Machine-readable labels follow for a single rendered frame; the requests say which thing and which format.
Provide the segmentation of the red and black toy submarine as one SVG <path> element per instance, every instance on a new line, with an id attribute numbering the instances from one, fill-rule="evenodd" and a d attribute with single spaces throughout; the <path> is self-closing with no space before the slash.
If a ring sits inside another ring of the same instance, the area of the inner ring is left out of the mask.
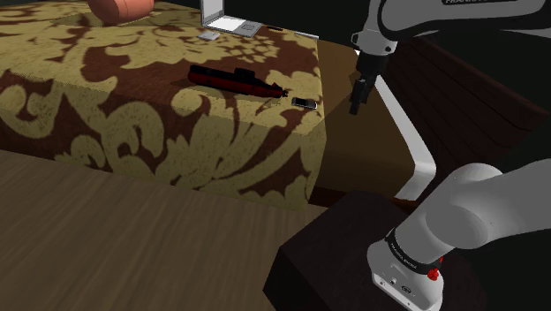
<path id="1" fill-rule="evenodd" d="M 256 78 L 254 71 L 244 68 L 236 68 L 234 72 L 225 72 L 193 64 L 190 66 L 187 78 L 197 85 L 230 91 L 241 95 L 253 95 L 267 98 L 288 96 L 288 92 L 276 83 L 269 85 L 263 80 Z"/>

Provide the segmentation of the silver open laptop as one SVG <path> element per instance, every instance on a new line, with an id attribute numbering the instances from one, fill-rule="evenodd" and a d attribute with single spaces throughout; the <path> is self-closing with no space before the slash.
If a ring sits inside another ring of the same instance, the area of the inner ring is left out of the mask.
<path id="1" fill-rule="evenodd" d="M 231 17 L 225 13 L 225 0 L 200 0 L 201 25 L 208 29 L 251 38 L 263 26 L 260 22 Z"/>

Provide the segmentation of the small black and silver phone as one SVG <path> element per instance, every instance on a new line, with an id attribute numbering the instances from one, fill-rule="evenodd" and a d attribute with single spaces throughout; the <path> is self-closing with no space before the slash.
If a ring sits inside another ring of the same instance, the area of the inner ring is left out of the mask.
<path id="1" fill-rule="evenodd" d="M 309 109 L 309 110 L 316 110 L 318 107 L 318 104 L 314 100 L 307 100 L 303 98 L 297 98 L 293 97 L 291 100 L 291 104 L 293 106 Z"/>

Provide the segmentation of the bed with patterned brown cover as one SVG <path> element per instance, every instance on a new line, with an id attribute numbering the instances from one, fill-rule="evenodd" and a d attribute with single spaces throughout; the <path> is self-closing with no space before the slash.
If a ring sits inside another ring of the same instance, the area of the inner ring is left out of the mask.
<path id="1" fill-rule="evenodd" d="M 80 0 L 0 0 L 0 148 L 283 208 L 305 205 L 326 147 L 318 44 L 292 30 L 199 38 L 200 12 L 157 3 L 104 25 Z M 287 97 L 188 78 L 196 64 Z M 314 100 L 309 110 L 293 97 Z"/>

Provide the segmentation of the dark robot stand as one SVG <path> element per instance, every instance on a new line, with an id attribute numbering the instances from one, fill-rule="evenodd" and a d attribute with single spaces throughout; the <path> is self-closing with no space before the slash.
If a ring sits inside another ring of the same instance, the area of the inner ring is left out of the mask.
<path id="1" fill-rule="evenodd" d="M 416 207 L 344 195 L 279 247 L 263 288 L 275 311 L 406 311 L 374 284 L 366 252 Z"/>

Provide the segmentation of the dark wooden slatted panel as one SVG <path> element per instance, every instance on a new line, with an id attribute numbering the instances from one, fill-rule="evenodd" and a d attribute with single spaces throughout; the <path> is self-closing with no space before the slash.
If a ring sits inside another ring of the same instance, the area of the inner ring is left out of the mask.
<path id="1" fill-rule="evenodd" d="M 400 43 L 385 80 L 428 130 L 438 168 L 500 162 L 549 117 L 448 51 L 422 38 Z"/>

